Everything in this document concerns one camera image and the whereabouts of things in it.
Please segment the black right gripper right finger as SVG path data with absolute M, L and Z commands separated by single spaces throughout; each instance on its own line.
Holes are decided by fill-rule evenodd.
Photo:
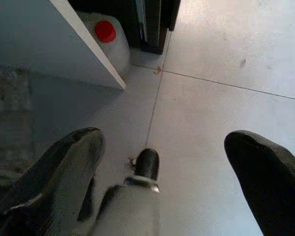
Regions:
M 295 236 L 295 156 L 256 133 L 229 133 L 224 149 L 263 235 Z

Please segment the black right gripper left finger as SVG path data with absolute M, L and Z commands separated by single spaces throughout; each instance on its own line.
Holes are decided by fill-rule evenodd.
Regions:
M 102 131 L 75 130 L 53 143 L 0 193 L 0 236 L 68 235 L 93 215 L 94 175 L 105 151 Z

